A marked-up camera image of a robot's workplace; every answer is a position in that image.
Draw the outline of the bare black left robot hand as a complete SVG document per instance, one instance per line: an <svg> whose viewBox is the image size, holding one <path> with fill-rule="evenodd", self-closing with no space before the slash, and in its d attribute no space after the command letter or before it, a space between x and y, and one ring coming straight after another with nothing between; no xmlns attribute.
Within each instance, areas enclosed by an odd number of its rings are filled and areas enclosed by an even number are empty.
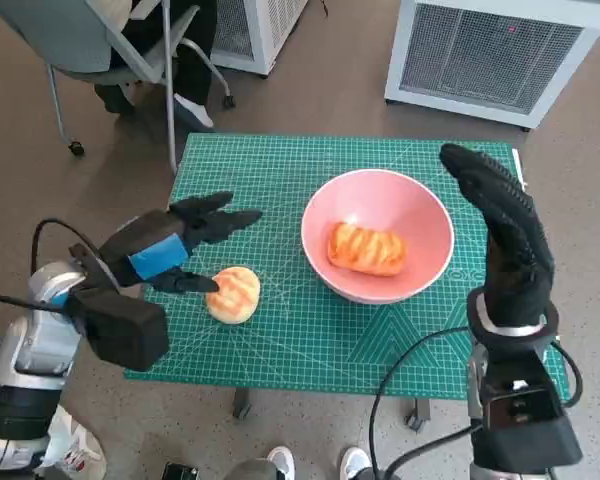
<svg viewBox="0 0 600 480"><path fill-rule="evenodd" d="M122 287L146 283L166 293L215 293L216 281L182 266L200 244L224 242L262 217L259 210L226 211L232 199L231 192L221 191L151 210L107 239L100 258Z"/></svg>

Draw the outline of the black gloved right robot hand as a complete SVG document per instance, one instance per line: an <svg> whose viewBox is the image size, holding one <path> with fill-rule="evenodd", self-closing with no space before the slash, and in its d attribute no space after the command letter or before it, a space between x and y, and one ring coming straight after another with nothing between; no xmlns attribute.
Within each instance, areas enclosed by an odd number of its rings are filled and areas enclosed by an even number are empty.
<svg viewBox="0 0 600 480"><path fill-rule="evenodd" d="M485 153L446 143L439 158L488 228L484 300L490 320L498 327L536 324L550 303L555 263L532 197Z"/></svg>

